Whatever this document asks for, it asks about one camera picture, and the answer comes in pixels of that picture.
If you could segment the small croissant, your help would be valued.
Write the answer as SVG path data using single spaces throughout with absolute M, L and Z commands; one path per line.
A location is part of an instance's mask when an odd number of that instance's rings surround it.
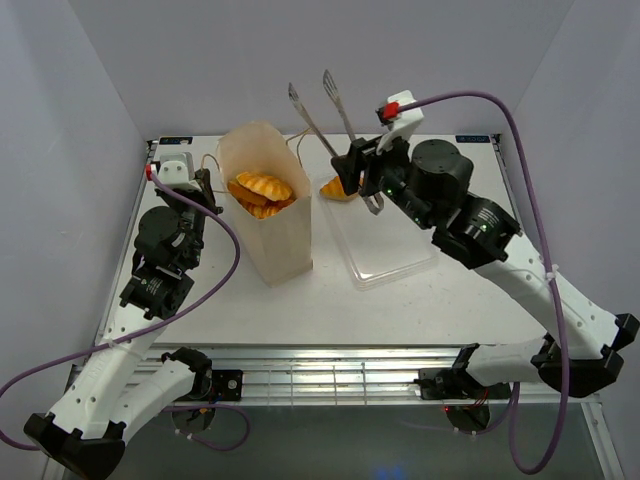
M 347 194 L 344 191 L 341 180 L 338 176 L 335 176 L 326 184 L 324 184 L 320 188 L 319 194 L 326 200 L 336 202 L 350 202 L 358 196 L 357 192 L 355 192 L 354 194 Z

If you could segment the orange twisted ring bread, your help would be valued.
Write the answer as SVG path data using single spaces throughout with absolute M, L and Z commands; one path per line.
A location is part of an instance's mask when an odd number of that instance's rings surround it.
M 242 187 L 270 201 L 289 200 L 293 195 L 293 189 L 289 184 L 271 175 L 259 172 L 242 172 L 235 179 Z

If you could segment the ridged orange roll bread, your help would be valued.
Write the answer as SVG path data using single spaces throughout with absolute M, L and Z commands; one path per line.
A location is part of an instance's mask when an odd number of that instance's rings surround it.
M 227 190 L 249 214 L 259 220 L 274 216 L 295 202 L 294 197 L 285 201 L 270 201 L 242 187 L 236 180 L 227 183 Z

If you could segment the white paper bag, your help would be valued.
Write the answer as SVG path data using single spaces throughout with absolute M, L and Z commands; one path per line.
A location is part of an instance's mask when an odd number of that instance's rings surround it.
M 284 136 L 251 122 L 224 135 L 212 158 L 225 211 L 263 281 L 275 286 L 311 270 L 311 185 Z

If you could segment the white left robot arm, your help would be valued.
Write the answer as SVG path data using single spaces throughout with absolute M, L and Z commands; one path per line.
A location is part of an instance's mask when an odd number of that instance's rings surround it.
M 47 413 L 34 413 L 25 434 L 48 456 L 83 479 L 105 479 L 127 442 L 154 415 L 180 398 L 203 399 L 212 387 L 212 363 L 181 347 L 162 357 L 151 379 L 124 390 L 138 363 L 194 285 L 188 271 L 200 262 L 206 216 L 204 195 L 164 203 L 145 212 L 134 240 L 132 273 L 100 343 L 70 389 Z

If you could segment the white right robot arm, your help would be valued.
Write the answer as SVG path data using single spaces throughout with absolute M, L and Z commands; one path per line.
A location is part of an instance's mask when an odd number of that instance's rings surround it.
M 607 312 L 560 273 L 547 271 L 515 218 L 469 192 L 474 165 L 455 145 L 426 140 L 411 147 L 395 139 L 379 151 L 379 142 L 358 139 L 332 158 L 343 190 L 364 199 L 385 196 L 418 228 L 430 230 L 443 254 L 502 289 L 546 331 L 523 343 L 470 344 L 450 367 L 420 376 L 423 392 L 465 398 L 515 382 L 541 382 L 584 398 L 613 384 L 638 320 Z

